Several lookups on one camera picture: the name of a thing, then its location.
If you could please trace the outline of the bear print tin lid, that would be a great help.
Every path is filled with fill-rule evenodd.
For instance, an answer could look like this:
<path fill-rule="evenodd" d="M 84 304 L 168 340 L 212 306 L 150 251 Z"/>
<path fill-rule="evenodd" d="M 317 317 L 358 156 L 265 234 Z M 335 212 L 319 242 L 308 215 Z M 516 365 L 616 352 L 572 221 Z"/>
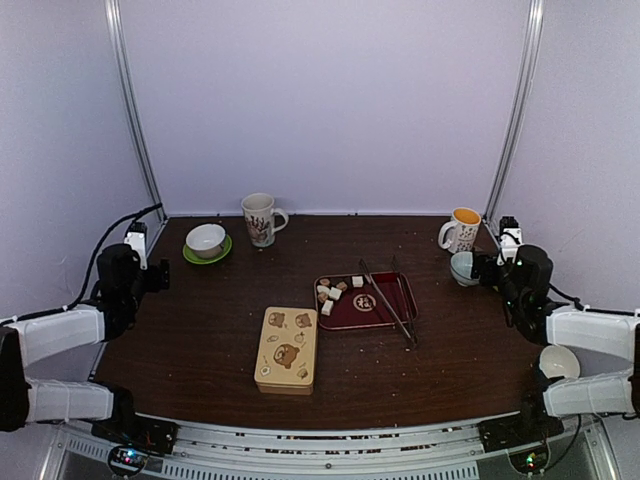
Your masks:
<path fill-rule="evenodd" d="M 259 340 L 255 383 L 314 385 L 317 333 L 315 310 L 268 307 Z"/>

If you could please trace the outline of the beige tin box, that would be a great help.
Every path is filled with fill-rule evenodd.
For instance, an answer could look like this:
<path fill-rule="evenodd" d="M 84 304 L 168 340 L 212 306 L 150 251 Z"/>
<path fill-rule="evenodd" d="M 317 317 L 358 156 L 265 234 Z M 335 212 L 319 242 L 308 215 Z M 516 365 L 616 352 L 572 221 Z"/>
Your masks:
<path fill-rule="evenodd" d="M 314 391 L 314 385 L 287 385 L 272 384 L 268 382 L 257 382 L 258 390 L 263 394 L 309 396 Z"/>

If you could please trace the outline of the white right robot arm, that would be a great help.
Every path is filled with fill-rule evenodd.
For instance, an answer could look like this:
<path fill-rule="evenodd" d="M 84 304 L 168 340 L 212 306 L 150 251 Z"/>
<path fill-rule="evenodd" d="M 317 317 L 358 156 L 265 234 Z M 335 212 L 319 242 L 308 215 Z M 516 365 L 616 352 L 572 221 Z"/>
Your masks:
<path fill-rule="evenodd" d="M 512 423 L 526 442 L 551 417 L 639 415 L 638 311 L 590 307 L 555 287 L 552 273 L 552 260 L 535 245 L 472 255 L 472 277 L 500 294 L 508 326 L 542 348 L 536 403 Z"/>

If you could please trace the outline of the white cup near arm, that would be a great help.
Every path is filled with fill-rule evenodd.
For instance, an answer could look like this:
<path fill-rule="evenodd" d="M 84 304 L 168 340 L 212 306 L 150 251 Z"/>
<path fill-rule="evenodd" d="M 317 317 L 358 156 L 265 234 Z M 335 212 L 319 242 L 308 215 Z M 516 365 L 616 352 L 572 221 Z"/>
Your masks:
<path fill-rule="evenodd" d="M 581 366 L 576 355 L 560 345 L 548 345 L 539 355 L 538 369 L 547 379 L 577 379 Z"/>

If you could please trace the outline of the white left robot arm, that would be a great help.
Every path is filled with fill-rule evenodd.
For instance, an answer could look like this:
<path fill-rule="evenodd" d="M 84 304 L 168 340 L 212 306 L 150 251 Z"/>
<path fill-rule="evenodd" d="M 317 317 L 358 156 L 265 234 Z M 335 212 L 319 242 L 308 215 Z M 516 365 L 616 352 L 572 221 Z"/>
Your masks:
<path fill-rule="evenodd" d="M 78 347 L 115 340 L 132 329 L 142 299 L 170 285 L 170 263 L 145 266 L 131 246 L 114 244 L 97 257 L 98 281 L 90 298 L 58 309 L 1 322 L 1 430 L 29 423 L 86 420 L 104 423 L 123 444 L 144 433 L 132 394 L 89 381 L 36 380 L 26 368 Z"/>

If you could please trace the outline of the pale blue bowl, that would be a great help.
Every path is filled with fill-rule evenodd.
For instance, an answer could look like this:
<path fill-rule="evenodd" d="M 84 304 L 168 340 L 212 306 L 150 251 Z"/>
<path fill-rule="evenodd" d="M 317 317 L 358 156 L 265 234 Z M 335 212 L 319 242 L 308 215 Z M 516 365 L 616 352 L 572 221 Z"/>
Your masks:
<path fill-rule="evenodd" d="M 473 287 L 479 284 L 478 278 L 472 277 L 473 253 L 463 251 L 455 253 L 450 259 L 450 272 L 456 283 L 462 287 Z"/>

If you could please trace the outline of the white mug yellow inside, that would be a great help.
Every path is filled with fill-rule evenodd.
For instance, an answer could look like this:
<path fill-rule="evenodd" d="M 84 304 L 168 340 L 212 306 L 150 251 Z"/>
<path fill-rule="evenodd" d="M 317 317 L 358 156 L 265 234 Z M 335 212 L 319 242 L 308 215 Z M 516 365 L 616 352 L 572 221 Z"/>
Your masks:
<path fill-rule="evenodd" d="M 466 207 L 454 209 L 450 220 L 439 230 L 439 247 L 451 254 L 471 251 L 481 222 L 482 217 L 475 210 Z"/>

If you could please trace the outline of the white bowl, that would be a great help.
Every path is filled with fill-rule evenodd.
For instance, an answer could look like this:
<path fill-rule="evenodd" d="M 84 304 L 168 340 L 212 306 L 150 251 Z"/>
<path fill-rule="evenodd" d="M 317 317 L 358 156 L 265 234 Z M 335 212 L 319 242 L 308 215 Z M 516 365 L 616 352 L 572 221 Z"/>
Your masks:
<path fill-rule="evenodd" d="M 186 236 L 187 247 L 200 259 L 216 257 L 223 250 L 226 230 L 219 224 L 203 224 Z"/>

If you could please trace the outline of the green saucer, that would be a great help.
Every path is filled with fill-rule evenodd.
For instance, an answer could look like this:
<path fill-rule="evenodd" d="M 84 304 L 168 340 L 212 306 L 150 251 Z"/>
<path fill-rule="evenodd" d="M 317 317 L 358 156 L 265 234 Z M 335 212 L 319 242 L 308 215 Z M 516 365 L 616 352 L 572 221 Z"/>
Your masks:
<path fill-rule="evenodd" d="M 182 248 L 182 255 L 183 258 L 194 265 L 210 265 L 216 262 L 221 261 L 222 259 L 224 259 L 232 250 L 233 247 L 233 241 L 230 235 L 227 235 L 222 243 L 222 250 L 214 257 L 212 258 L 200 258 L 198 257 L 189 247 L 187 244 L 183 245 Z"/>

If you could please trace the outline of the red lacquer tray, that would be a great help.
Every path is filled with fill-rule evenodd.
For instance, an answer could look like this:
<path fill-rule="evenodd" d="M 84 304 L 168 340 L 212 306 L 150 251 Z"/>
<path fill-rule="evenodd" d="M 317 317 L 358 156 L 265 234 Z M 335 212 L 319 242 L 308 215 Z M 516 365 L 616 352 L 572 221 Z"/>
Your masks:
<path fill-rule="evenodd" d="M 362 276 L 364 285 L 354 288 L 352 276 Z M 371 274 L 372 279 L 387 299 L 403 325 L 409 329 L 419 316 L 418 307 L 408 278 L 400 272 L 382 271 Z M 320 278 L 328 278 L 329 286 L 320 285 Z M 377 290 L 362 274 L 321 276 L 314 282 L 315 308 L 319 313 L 319 325 L 327 331 L 356 330 L 378 327 L 394 327 L 391 314 Z M 334 307 L 330 316 L 321 314 L 326 300 Z"/>

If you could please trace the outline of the right aluminium frame post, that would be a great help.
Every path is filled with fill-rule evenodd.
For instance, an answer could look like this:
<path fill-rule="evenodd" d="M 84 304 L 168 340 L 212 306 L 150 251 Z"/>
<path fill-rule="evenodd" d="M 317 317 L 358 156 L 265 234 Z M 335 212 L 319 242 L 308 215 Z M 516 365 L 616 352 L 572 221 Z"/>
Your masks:
<path fill-rule="evenodd" d="M 545 2 L 543 0 L 531 0 L 529 2 L 521 61 L 511 113 L 507 122 L 507 130 L 496 174 L 484 212 L 484 220 L 489 225 L 496 222 L 499 203 L 506 187 L 511 165 L 515 158 L 528 98 L 533 87 L 536 73 L 543 34 L 544 13 Z"/>

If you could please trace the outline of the aluminium frame post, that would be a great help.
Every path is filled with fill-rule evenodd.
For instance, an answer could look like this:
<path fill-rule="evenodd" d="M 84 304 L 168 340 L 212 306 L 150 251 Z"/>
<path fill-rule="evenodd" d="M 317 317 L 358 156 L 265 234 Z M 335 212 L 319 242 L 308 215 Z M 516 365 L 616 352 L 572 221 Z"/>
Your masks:
<path fill-rule="evenodd" d="M 543 34 L 544 13 L 545 2 L 543 0 L 531 0 L 529 2 L 521 61 L 511 113 L 507 122 L 507 130 L 496 174 L 484 212 L 484 220 L 489 225 L 496 222 L 499 203 L 506 187 L 511 165 L 515 158 L 528 98 L 533 87 L 536 73 Z"/>
<path fill-rule="evenodd" d="M 120 88 L 124 100 L 126 121 L 133 142 L 133 147 L 141 169 L 143 183 L 154 204 L 161 202 L 156 177 L 153 172 L 141 117 L 136 101 L 134 83 L 126 48 L 126 39 L 122 24 L 121 6 L 117 0 L 104 2 L 107 27 L 117 66 Z"/>

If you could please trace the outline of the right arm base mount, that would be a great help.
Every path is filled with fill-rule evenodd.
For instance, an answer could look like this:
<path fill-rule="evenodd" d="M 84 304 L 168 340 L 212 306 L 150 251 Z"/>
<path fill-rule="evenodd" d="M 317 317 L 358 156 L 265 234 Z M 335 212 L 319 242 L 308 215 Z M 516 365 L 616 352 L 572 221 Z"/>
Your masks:
<path fill-rule="evenodd" d="M 477 428 L 486 453 L 542 442 L 564 432 L 560 419 L 525 421 L 520 415 L 484 420 Z"/>

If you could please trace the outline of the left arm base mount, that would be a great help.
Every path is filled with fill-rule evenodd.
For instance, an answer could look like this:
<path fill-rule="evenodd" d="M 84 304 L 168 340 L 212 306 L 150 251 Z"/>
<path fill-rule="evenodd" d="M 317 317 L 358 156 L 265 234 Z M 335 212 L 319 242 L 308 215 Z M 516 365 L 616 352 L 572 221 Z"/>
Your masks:
<path fill-rule="evenodd" d="M 133 424 L 110 420 L 90 421 L 91 434 L 112 443 L 133 446 L 145 453 L 166 456 L 173 452 L 179 426 L 170 421 L 135 416 Z"/>

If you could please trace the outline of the left aluminium frame post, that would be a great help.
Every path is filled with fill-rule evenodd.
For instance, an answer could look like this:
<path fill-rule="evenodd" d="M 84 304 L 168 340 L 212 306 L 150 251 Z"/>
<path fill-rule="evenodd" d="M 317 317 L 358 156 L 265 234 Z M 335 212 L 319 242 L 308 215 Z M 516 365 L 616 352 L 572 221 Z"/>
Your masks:
<path fill-rule="evenodd" d="M 133 142 L 133 147 L 141 169 L 143 183 L 154 204 L 161 202 L 156 177 L 153 172 L 141 117 L 136 101 L 134 83 L 126 48 L 126 39 L 122 24 L 121 6 L 117 0 L 104 2 L 107 27 L 117 66 L 120 88 L 124 100 L 126 121 Z"/>

